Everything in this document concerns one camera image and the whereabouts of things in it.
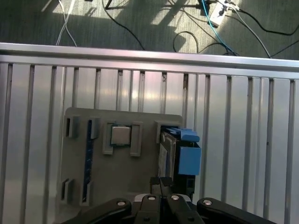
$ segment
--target white cable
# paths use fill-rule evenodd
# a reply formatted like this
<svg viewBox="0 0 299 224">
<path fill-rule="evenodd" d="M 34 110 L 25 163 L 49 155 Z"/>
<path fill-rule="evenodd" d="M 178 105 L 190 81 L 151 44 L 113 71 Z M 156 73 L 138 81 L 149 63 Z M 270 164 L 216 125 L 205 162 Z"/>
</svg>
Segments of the white cable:
<svg viewBox="0 0 299 224">
<path fill-rule="evenodd" d="M 245 23 L 245 21 L 242 19 L 242 17 L 240 16 L 240 14 L 238 13 L 238 11 L 235 9 L 235 7 L 230 7 L 232 8 L 235 13 L 237 13 L 238 17 L 240 18 L 240 20 L 243 22 L 243 24 L 249 29 L 249 31 L 257 38 L 257 40 L 261 43 L 262 47 L 264 48 L 264 50 L 266 51 L 266 54 L 268 55 L 269 58 L 271 58 L 271 55 L 269 53 L 269 51 L 267 50 L 266 46 L 264 45 L 264 43 L 262 42 L 262 40 L 258 37 L 258 35 L 247 25 L 247 23 Z"/>
<path fill-rule="evenodd" d="M 269 53 L 269 51 L 267 50 L 266 46 L 264 45 L 264 43 L 262 42 L 262 40 L 258 37 L 258 35 L 250 28 L 250 26 L 247 25 L 247 23 L 245 23 L 245 21 L 242 19 L 242 17 L 240 16 L 240 14 L 238 13 L 238 10 L 240 10 L 240 8 L 236 5 L 236 4 L 232 4 L 232 3 L 228 3 L 228 4 L 223 4 L 224 6 L 227 6 L 228 8 L 232 9 L 235 11 L 235 13 L 237 13 L 238 17 L 240 18 L 240 20 L 242 21 L 242 23 L 249 29 L 249 31 L 257 38 L 257 40 L 261 43 L 263 49 L 266 51 L 266 54 L 268 55 L 269 58 L 271 58 L 271 55 Z"/>
<path fill-rule="evenodd" d="M 63 33 L 64 30 L 66 29 L 66 32 L 67 32 L 68 35 L 70 36 L 70 38 L 71 38 L 71 40 L 73 41 L 74 45 L 77 46 L 77 44 L 76 44 L 76 42 L 75 42 L 75 39 L 72 37 L 72 35 L 71 35 L 69 29 L 67 28 L 67 22 L 68 22 L 68 20 L 69 20 L 70 14 L 71 14 L 71 12 L 72 12 L 72 10 L 73 10 L 73 8 L 74 8 L 75 0 L 72 0 L 72 2 L 71 2 L 71 6 L 70 6 L 70 9 L 69 9 L 69 12 L 68 12 L 67 17 L 65 17 L 65 10 L 64 10 L 64 6 L 63 6 L 61 0 L 58 0 L 58 2 L 59 2 L 59 5 L 60 5 L 60 7 L 61 7 L 61 9 L 62 9 L 63 15 L 64 15 L 64 24 L 63 24 L 63 26 L 62 26 L 62 28 L 61 28 L 61 30 L 60 30 L 60 33 L 59 33 L 59 36 L 58 36 L 56 45 L 58 46 L 58 45 L 60 44 L 60 40 L 61 40 L 61 37 L 62 37 L 62 33 Z"/>
</svg>

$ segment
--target blue cable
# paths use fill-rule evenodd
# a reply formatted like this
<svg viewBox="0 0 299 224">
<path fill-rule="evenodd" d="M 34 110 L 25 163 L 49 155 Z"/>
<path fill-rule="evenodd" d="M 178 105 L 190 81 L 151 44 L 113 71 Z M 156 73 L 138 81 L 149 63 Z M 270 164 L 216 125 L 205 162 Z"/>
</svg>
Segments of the blue cable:
<svg viewBox="0 0 299 224">
<path fill-rule="evenodd" d="M 216 30 L 214 29 L 214 27 L 212 26 L 211 24 L 211 21 L 210 21 L 210 18 L 209 18 L 209 15 L 207 13 L 207 10 L 206 10 L 206 5 L 205 5 L 205 2 L 204 0 L 201 0 L 202 1 L 202 5 L 204 7 L 204 10 L 205 10 L 205 14 L 206 14 L 206 17 L 207 17 L 207 20 L 209 21 L 209 25 L 210 27 L 212 28 L 212 30 L 214 31 L 214 33 L 216 34 L 217 38 L 219 39 L 219 41 L 228 49 L 230 50 L 231 52 L 234 52 L 228 45 L 225 44 L 225 42 L 219 37 L 218 33 L 216 32 Z"/>
</svg>

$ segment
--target gray carpet floor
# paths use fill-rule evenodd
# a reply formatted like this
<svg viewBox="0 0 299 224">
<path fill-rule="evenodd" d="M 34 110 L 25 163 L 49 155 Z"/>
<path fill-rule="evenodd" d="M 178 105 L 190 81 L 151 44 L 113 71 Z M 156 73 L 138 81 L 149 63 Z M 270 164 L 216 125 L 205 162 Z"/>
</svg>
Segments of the gray carpet floor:
<svg viewBox="0 0 299 224">
<path fill-rule="evenodd" d="M 68 11 L 71 0 L 62 2 Z M 64 22 L 63 14 L 57 0 L 50 0 L 45 7 L 47 3 L 48 0 L 2 0 L 0 42 L 55 45 Z M 113 0 L 114 9 L 109 13 L 130 28 L 146 50 L 173 51 L 173 38 L 181 31 L 193 32 L 202 50 L 217 39 L 203 10 L 190 6 L 197 3 L 197 0 Z M 290 33 L 299 24 L 298 0 L 235 0 L 235 3 L 253 14 L 267 29 Z M 241 16 L 260 36 L 270 54 L 299 39 L 299 31 L 292 36 L 266 33 L 250 17 Z M 261 44 L 236 18 L 236 14 L 228 13 L 216 29 L 220 37 L 241 56 L 267 57 Z M 80 47 L 141 49 L 128 31 L 109 19 L 101 0 L 76 0 L 68 28 Z M 60 45 L 72 46 L 66 32 Z M 196 52 L 195 41 L 189 34 L 179 35 L 175 48 L 179 52 Z M 225 49 L 214 45 L 202 53 L 222 55 Z M 299 43 L 275 58 L 299 60 Z"/>
</svg>

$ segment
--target power strip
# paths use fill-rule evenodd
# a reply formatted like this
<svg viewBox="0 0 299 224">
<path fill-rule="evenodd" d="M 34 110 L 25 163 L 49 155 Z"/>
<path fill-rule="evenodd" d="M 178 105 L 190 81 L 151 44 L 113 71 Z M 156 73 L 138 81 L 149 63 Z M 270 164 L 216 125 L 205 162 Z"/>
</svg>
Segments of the power strip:
<svg viewBox="0 0 299 224">
<path fill-rule="evenodd" d="M 217 2 L 216 7 L 210 16 L 210 21 L 215 27 L 219 27 L 227 13 L 226 8 L 224 7 L 225 0 L 219 0 Z"/>
</svg>

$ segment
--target electrical wire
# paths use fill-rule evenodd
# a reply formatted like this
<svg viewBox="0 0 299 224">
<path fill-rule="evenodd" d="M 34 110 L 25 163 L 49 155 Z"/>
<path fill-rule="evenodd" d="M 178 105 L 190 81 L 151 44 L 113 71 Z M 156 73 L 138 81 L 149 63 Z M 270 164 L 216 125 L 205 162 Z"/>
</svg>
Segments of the electrical wire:
<svg viewBox="0 0 299 224">
<path fill-rule="evenodd" d="M 201 2 L 202 2 L 202 5 L 203 5 L 203 8 L 204 8 L 206 17 L 207 17 L 207 20 L 208 20 L 208 23 L 209 23 L 211 29 L 213 30 L 213 32 L 215 33 L 215 35 L 217 36 L 217 38 L 219 39 L 219 41 L 220 41 L 221 43 L 223 43 L 223 44 L 226 46 L 226 48 L 229 49 L 231 52 L 234 52 L 228 45 L 225 44 L 225 42 L 220 38 L 220 36 L 218 35 L 218 33 L 216 32 L 216 30 L 215 30 L 214 27 L 212 26 L 211 21 L 210 21 L 210 18 L 209 18 L 209 15 L 208 15 L 207 10 L 206 10 L 205 2 L 204 2 L 204 0 L 201 0 Z"/>
<path fill-rule="evenodd" d="M 199 43 L 198 43 L 198 40 L 197 40 L 196 36 L 195 36 L 193 33 L 189 32 L 189 31 L 182 31 L 182 32 L 179 32 L 179 33 L 176 34 L 176 36 L 173 38 L 173 41 L 172 41 L 172 47 L 173 47 L 174 52 L 178 53 L 178 51 L 176 50 L 176 48 L 175 48 L 175 46 L 174 46 L 174 42 L 175 42 L 176 38 L 177 38 L 180 34 L 183 34 L 183 33 L 190 34 L 190 35 L 194 38 L 194 40 L 195 40 L 195 42 L 196 42 L 196 53 L 198 54 L 198 53 L 199 53 Z"/>
<path fill-rule="evenodd" d="M 262 42 L 262 40 L 258 37 L 258 35 L 250 28 L 250 26 L 247 25 L 247 23 L 242 19 L 242 17 L 240 16 L 240 14 L 238 13 L 238 11 L 235 9 L 235 7 L 230 7 L 231 9 L 234 10 L 235 13 L 237 13 L 238 17 L 240 18 L 240 20 L 243 22 L 243 24 L 247 27 L 247 29 L 257 38 L 257 40 L 261 43 L 263 49 L 265 50 L 266 54 L 268 55 L 269 58 L 271 58 L 270 53 L 268 52 L 266 46 L 264 45 L 264 43 Z"/>
<path fill-rule="evenodd" d="M 251 15 L 250 13 L 248 13 L 248 12 L 242 10 L 242 9 L 240 9 L 239 12 L 240 12 L 240 13 L 244 13 L 244 14 L 250 16 L 250 17 L 251 17 L 251 18 L 252 18 L 252 19 L 259 25 L 259 27 L 260 27 L 263 31 L 265 31 L 265 32 L 267 32 L 267 33 L 279 34 L 279 35 L 284 35 L 284 36 L 292 36 L 292 35 L 294 35 L 294 33 L 296 33 L 297 30 L 299 29 L 299 24 L 298 24 L 297 28 L 296 28 L 293 32 L 291 32 L 291 33 L 283 33 L 283 32 L 278 32 L 278 31 L 268 30 L 268 29 L 264 28 L 264 27 L 261 25 L 261 23 L 257 20 L 257 18 L 255 18 L 255 17 L 254 17 L 253 15 Z"/>
<path fill-rule="evenodd" d="M 65 10 L 64 10 L 64 6 L 63 6 L 61 0 L 58 0 L 58 2 L 59 2 L 59 5 L 60 5 L 60 7 L 61 7 L 61 10 L 62 10 L 62 12 L 63 12 L 63 15 L 64 15 L 64 24 L 63 24 L 63 26 L 62 26 L 62 28 L 61 28 L 61 30 L 60 30 L 60 33 L 59 33 L 59 36 L 58 36 L 56 45 L 58 46 L 58 45 L 60 44 L 60 40 L 61 40 L 62 34 L 63 34 L 64 30 L 66 29 L 66 32 L 68 33 L 69 37 L 70 37 L 71 40 L 73 41 L 74 45 L 77 47 L 77 44 L 76 44 L 75 39 L 72 37 L 72 35 L 71 35 L 69 29 L 67 28 L 67 22 L 68 22 L 68 20 L 69 20 L 70 14 L 71 14 L 71 12 L 72 12 L 72 10 L 73 10 L 73 8 L 74 8 L 75 0 L 73 0 L 73 1 L 71 2 L 70 9 L 69 9 L 69 12 L 68 12 L 67 17 L 65 17 Z"/>
<path fill-rule="evenodd" d="M 174 37 L 174 39 L 173 39 L 173 41 L 172 41 L 172 47 L 173 47 L 173 50 L 174 50 L 174 52 L 178 52 L 177 50 L 176 50 L 176 48 L 175 48 L 175 40 L 176 40 L 176 38 L 180 35 L 180 34 L 183 34 L 183 33 L 187 33 L 187 34 L 190 34 L 193 38 L 194 38 L 194 40 L 195 40 L 195 42 L 196 42 L 196 53 L 197 54 L 200 54 L 201 52 L 203 52 L 205 49 L 207 49 L 207 48 L 209 48 L 209 47 L 211 47 L 211 46 L 213 46 L 213 45 L 221 45 L 221 46 L 223 46 L 224 48 L 225 48 L 225 50 L 226 50 L 226 53 L 224 53 L 223 55 L 227 55 L 227 56 L 240 56 L 239 54 L 237 54 L 237 53 L 235 53 L 235 52 L 231 52 L 231 51 L 229 51 L 228 49 L 227 49 L 227 47 L 223 44 L 223 43 L 221 43 L 221 42 L 214 42 L 214 43 L 211 43 L 211 44 L 209 44 L 208 46 L 206 46 L 205 48 L 203 48 L 201 51 L 199 51 L 199 42 L 198 42 L 198 39 L 196 38 L 196 36 L 194 35 L 194 33 L 192 33 L 192 32 L 190 32 L 190 31 L 182 31 L 182 32 L 179 32 L 178 34 L 176 34 L 175 35 L 175 37 Z"/>
<path fill-rule="evenodd" d="M 105 13 L 109 16 L 109 18 L 115 22 L 117 25 L 119 25 L 120 27 L 124 28 L 125 30 L 127 30 L 139 43 L 140 47 L 142 48 L 142 50 L 145 50 L 145 48 L 143 47 L 143 45 L 141 44 L 140 40 L 137 38 L 137 36 L 135 34 L 133 34 L 133 32 L 131 30 L 129 30 L 129 28 L 125 27 L 124 25 L 120 24 L 118 21 L 116 21 L 106 10 L 105 5 L 104 5 L 104 0 L 102 0 L 102 5 L 103 5 L 103 9 L 105 10 Z"/>
<path fill-rule="evenodd" d="M 299 40 L 297 40 L 297 41 L 295 41 L 294 43 L 290 44 L 289 46 L 287 46 L 287 47 L 281 49 L 279 52 L 277 52 L 277 53 L 271 55 L 271 57 L 274 57 L 274 56 L 280 54 L 281 52 L 283 52 L 283 51 L 287 50 L 288 48 L 290 48 L 291 46 L 295 45 L 296 43 L 299 43 Z"/>
</svg>

